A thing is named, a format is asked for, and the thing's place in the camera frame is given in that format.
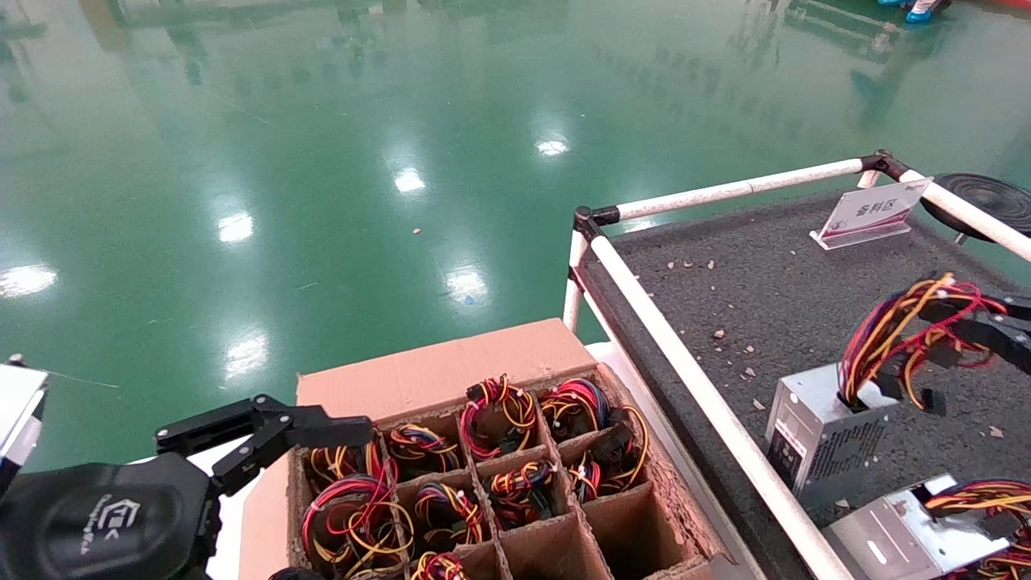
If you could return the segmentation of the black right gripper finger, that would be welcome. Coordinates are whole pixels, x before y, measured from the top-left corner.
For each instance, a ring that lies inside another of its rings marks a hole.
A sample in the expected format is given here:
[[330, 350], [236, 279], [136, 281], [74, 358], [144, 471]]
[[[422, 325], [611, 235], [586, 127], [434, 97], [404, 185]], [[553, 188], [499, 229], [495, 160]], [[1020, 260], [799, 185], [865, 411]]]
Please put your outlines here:
[[980, 321], [1030, 321], [1030, 297], [1002, 295], [983, 297]]
[[925, 319], [931, 323], [944, 323], [961, 344], [983, 346], [990, 354], [998, 355], [1025, 375], [1030, 375], [1029, 311], [979, 311], [947, 322], [950, 313], [954, 312], [932, 311]]

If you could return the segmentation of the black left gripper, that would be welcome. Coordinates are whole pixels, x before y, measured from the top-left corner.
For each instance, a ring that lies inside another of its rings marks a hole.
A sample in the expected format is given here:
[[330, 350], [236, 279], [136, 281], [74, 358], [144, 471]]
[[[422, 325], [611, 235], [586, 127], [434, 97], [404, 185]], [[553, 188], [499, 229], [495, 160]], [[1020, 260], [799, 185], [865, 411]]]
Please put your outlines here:
[[[296, 447], [357, 447], [373, 438], [369, 417], [334, 418], [320, 405], [259, 394], [159, 427], [158, 458], [20, 474], [2, 499], [1, 576], [204, 579], [221, 527], [217, 494], [242, 491]], [[232, 441], [239, 445], [211, 467], [213, 483], [184, 459]], [[270, 580], [323, 576], [284, 568]]]

